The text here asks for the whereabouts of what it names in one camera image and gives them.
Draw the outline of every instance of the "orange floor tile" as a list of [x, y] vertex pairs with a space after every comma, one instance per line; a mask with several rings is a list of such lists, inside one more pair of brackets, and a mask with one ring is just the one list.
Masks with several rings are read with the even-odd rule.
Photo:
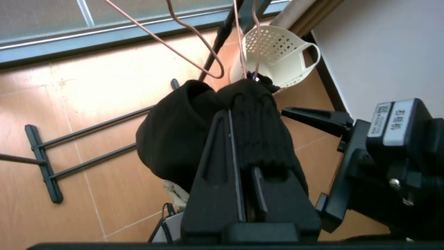
[[[216, 33], [206, 32], [212, 44]], [[208, 51], [193, 35], [168, 43], [203, 65]], [[206, 78], [215, 90], [229, 84], [229, 70], [239, 46], [230, 36], [219, 52], [225, 66], [222, 79]], [[214, 64], [212, 72], [219, 69]], [[0, 72], [0, 152], [33, 157], [24, 132], [26, 124], [48, 141], [156, 104], [200, 72], [167, 48], [154, 42], [91, 53]], [[303, 106], [332, 109], [316, 71], [303, 82], [275, 96], [280, 108]], [[143, 117], [68, 142], [48, 154], [56, 172], [135, 141]], [[310, 199], [327, 192], [339, 154], [338, 140], [304, 124], [284, 118], [296, 154], [307, 175]], [[38, 242], [148, 240], [158, 223], [162, 204], [170, 201], [162, 180], [145, 167], [133, 151], [59, 181], [65, 200], [53, 204], [39, 169], [0, 161], [0, 242], [2, 249], [23, 249]], [[366, 230], [357, 230], [362, 223]], [[381, 233], [386, 228], [354, 213], [334, 235]]]

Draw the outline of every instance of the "perforated basket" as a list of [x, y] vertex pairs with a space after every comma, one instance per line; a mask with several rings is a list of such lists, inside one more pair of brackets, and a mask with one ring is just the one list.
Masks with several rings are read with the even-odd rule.
[[[242, 40], [246, 67], [250, 72], [255, 71], [257, 28], [249, 31]], [[260, 32], [259, 73], [268, 76], [273, 84], [281, 90], [298, 84], [307, 77], [321, 59], [319, 48], [310, 42], [300, 39], [292, 32], [275, 27], [261, 26]], [[306, 67], [302, 52], [313, 46], [318, 52], [314, 64]], [[242, 78], [240, 53], [230, 69], [230, 81], [234, 83]]]

